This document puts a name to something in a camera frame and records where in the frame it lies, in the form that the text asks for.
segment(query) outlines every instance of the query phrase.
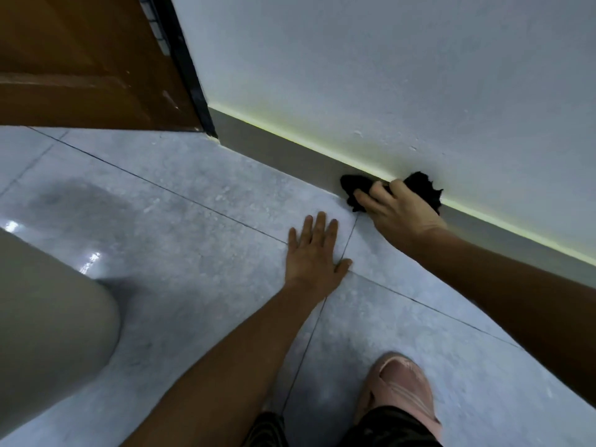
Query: brown wooden door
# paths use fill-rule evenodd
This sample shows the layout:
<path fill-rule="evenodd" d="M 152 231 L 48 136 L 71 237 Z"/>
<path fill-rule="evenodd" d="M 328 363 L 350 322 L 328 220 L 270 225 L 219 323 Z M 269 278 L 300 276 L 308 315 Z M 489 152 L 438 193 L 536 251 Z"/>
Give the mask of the brown wooden door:
<path fill-rule="evenodd" d="M 0 124 L 201 129 L 139 0 L 2 0 Z"/>

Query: marble tile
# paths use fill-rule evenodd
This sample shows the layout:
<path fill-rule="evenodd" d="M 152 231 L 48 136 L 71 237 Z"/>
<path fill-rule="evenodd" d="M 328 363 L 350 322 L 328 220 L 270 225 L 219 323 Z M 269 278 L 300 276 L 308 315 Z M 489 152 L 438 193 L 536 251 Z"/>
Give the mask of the marble tile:
<path fill-rule="evenodd" d="M 307 214 L 340 222 L 337 251 L 356 216 L 338 196 L 230 151 L 203 133 L 73 129 L 62 141 L 279 240 Z"/>
<path fill-rule="evenodd" d="M 354 260 L 354 273 L 515 344 L 487 314 L 391 246 L 377 232 L 368 215 L 358 218 L 346 257 Z"/>
<path fill-rule="evenodd" d="M 283 282 L 282 242 L 61 143 L 0 198 L 0 221 L 102 279 L 124 313 L 99 377 L 2 447 L 119 445 L 175 379 Z M 286 399 L 317 316 L 287 356 L 277 401 Z"/>
<path fill-rule="evenodd" d="M 54 142 L 27 127 L 0 126 L 0 194 Z"/>
<path fill-rule="evenodd" d="M 54 139 L 61 139 L 69 129 L 66 127 L 31 127 L 40 133 L 47 134 Z"/>
<path fill-rule="evenodd" d="M 523 350 L 350 273 L 325 303 L 288 399 L 290 445 L 335 445 L 370 366 L 388 351 L 427 374 L 446 447 L 596 439 L 596 410 Z"/>

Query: hand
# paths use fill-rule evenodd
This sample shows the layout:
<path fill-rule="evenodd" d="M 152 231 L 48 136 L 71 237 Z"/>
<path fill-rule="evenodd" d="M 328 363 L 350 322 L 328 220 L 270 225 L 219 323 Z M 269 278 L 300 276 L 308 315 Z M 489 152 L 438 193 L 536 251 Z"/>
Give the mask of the hand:
<path fill-rule="evenodd" d="M 389 184 L 393 195 L 375 182 L 370 196 L 357 189 L 356 200 L 372 218 L 377 231 L 401 252 L 416 259 L 436 233 L 447 233 L 445 221 L 401 180 Z"/>
<path fill-rule="evenodd" d="M 343 259 L 337 266 L 333 264 L 338 225 L 337 220 L 333 219 L 325 231 L 325 213 L 320 211 L 314 229 L 312 217 L 309 215 L 305 218 L 300 240 L 296 237 L 296 230 L 290 229 L 286 286 L 304 287 L 317 302 L 337 288 L 352 264 L 349 259 Z"/>

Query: pink slipper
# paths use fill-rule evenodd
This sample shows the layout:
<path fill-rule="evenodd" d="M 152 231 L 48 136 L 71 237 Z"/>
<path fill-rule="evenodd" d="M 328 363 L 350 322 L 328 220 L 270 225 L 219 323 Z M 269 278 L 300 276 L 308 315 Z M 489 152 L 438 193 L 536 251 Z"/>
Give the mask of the pink slipper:
<path fill-rule="evenodd" d="M 354 424 L 379 406 L 403 409 L 440 440 L 442 426 L 435 415 L 430 383 L 422 369 L 402 354 L 386 353 L 372 366 L 358 398 Z"/>

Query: door frame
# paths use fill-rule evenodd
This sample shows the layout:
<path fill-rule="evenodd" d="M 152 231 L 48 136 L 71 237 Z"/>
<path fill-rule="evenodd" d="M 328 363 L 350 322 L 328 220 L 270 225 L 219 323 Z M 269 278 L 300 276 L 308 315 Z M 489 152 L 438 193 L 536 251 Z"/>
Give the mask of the door frame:
<path fill-rule="evenodd" d="M 217 138 L 215 126 L 211 119 L 209 108 L 207 107 L 207 100 L 203 94 L 201 83 L 198 81 L 198 75 L 194 68 L 190 52 L 184 40 L 184 34 L 178 16 L 172 4 L 172 0 L 148 0 L 153 7 L 153 12 L 157 18 L 157 22 L 161 27 L 161 32 L 170 48 L 170 56 L 174 61 L 174 65 L 178 69 L 180 78 L 186 88 L 192 105 L 197 112 L 198 119 L 209 136 Z"/>

